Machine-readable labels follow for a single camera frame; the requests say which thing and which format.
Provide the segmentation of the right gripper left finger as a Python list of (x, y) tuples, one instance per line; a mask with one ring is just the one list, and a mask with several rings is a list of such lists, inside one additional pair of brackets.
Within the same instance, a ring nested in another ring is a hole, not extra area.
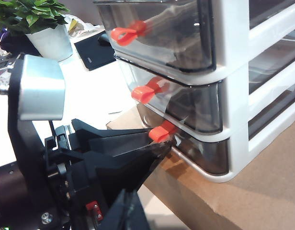
[(124, 230), (128, 195), (122, 190), (106, 216), (107, 230)]

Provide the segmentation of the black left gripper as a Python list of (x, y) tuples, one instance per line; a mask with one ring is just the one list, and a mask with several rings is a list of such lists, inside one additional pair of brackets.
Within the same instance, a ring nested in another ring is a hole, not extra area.
[(65, 230), (97, 230), (121, 190), (138, 190), (172, 142), (152, 143), (150, 129), (100, 130), (73, 119), (45, 139), (44, 161)]

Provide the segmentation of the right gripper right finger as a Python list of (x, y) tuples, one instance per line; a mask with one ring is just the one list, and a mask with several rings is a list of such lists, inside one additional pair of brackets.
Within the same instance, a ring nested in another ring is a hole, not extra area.
[(127, 229), (149, 230), (150, 226), (136, 191), (129, 195), (127, 207)]

